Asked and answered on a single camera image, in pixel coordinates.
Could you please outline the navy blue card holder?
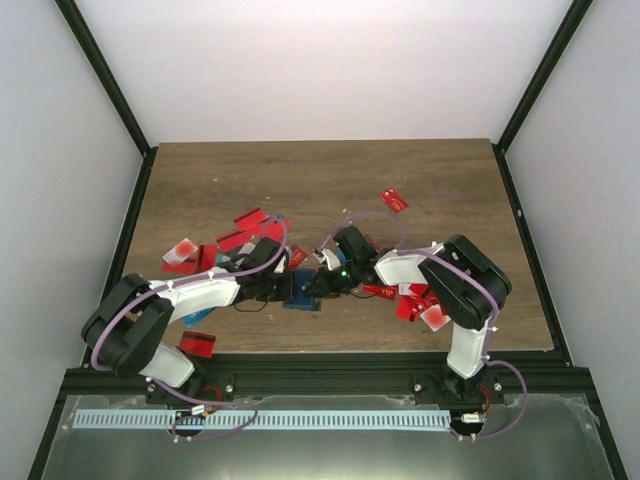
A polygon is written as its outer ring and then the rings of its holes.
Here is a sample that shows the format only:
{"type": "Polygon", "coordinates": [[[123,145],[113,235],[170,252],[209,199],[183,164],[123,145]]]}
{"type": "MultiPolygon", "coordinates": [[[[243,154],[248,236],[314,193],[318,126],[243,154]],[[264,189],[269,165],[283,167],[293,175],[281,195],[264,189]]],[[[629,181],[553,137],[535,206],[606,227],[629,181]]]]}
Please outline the navy blue card holder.
{"type": "Polygon", "coordinates": [[[313,279],[315,272],[309,269],[296,269],[293,271],[293,294],[283,302],[283,307],[298,311],[320,311],[321,299],[311,296],[306,288],[313,279]]]}

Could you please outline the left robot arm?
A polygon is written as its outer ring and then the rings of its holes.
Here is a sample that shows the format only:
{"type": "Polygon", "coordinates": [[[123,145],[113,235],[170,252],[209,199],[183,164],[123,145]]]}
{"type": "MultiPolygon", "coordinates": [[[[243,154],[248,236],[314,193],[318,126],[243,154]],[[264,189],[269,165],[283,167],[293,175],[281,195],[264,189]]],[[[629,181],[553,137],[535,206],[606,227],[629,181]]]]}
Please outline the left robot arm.
{"type": "Polygon", "coordinates": [[[149,377],[168,386],[181,403],[196,402],[205,381],[187,354],[162,341],[167,327],[205,310],[268,296],[273,282],[286,277],[289,257],[285,244],[266,237],[238,260],[192,276],[121,278],[82,327],[91,366],[119,378],[149,377]]]}

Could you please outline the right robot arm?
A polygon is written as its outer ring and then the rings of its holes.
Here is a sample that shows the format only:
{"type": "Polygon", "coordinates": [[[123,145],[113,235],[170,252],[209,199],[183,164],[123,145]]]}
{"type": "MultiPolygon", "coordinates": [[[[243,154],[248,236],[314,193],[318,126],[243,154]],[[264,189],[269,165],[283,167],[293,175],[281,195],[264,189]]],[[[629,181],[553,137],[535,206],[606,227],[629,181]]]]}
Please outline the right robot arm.
{"type": "Polygon", "coordinates": [[[507,275],[462,234],[414,250],[378,250],[353,225],[338,230],[332,239],[342,256],[316,249],[322,266],[304,292],[335,298],[366,285],[421,287],[422,292],[409,294],[416,302],[410,317],[425,319],[429,310],[439,310],[453,323],[444,389],[455,402],[471,400],[489,362],[490,332],[512,291],[507,275]]]}

